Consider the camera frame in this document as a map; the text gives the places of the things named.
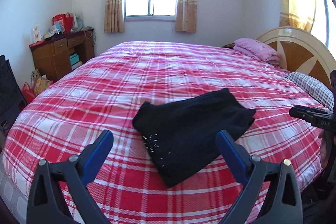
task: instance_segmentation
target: window sill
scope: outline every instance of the window sill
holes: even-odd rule
[[[124,21],[175,21],[175,16],[128,16]]]

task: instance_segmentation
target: teal box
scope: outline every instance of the teal box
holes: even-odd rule
[[[70,55],[70,64],[71,66],[76,64],[77,62],[79,62],[79,56],[78,54],[73,54],[73,55]]]

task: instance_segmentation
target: red bag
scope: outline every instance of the red bag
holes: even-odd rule
[[[69,33],[72,29],[73,17],[69,14],[60,14],[52,18],[52,24],[58,23],[62,29],[62,33]]]
[[[22,94],[27,99],[28,103],[31,103],[36,97],[34,91],[27,83],[23,85]]]

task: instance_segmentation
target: folded black clothing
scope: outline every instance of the folded black clothing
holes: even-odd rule
[[[228,89],[163,105],[144,102],[133,119],[146,149],[170,188],[196,174],[220,153],[216,134],[234,140],[253,124],[255,109],[239,104]]]

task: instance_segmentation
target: human hand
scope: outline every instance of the human hand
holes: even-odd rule
[[[324,130],[321,130],[319,134],[319,139],[322,139],[320,152],[321,152],[321,167],[324,169],[327,167],[327,163],[328,163],[326,133]]]

